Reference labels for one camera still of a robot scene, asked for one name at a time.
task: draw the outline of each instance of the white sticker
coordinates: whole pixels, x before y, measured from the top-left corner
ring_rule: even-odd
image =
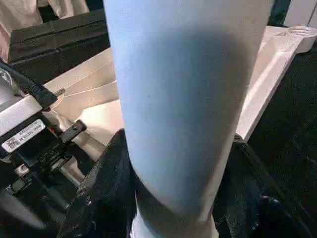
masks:
[[[6,152],[11,153],[12,151],[19,148],[33,136],[37,135],[40,131],[45,128],[44,123],[37,119],[26,128],[22,129],[15,136],[11,137],[9,140],[6,140],[1,146]]]

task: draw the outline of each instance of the white pipe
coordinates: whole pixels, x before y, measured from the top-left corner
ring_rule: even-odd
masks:
[[[136,238],[209,238],[272,0],[105,0]]]

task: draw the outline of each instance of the black surface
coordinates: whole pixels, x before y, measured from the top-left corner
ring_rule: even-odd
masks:
[[[232,145],[213,216],[221,238],[317,236],[317,225],[241,138]]]
[[[46,83],[109,48],[104,10],[14,30],[8,63]]]
[[[317,46],[295,56],[249,144],[317,221]]]

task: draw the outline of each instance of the black cable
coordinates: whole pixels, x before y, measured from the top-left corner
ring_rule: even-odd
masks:
[[[22,75],[6,63],[0,62],[0,68],[10,73],[18,87],[33,96],[43,109],[47,109],[50,105],[57,101],[57,96],[46,87],[35,83],[33,80]]]

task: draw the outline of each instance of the white cylinder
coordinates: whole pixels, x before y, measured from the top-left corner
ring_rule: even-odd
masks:
[[[209,238],[273,0],[105,0],[135,238]]]

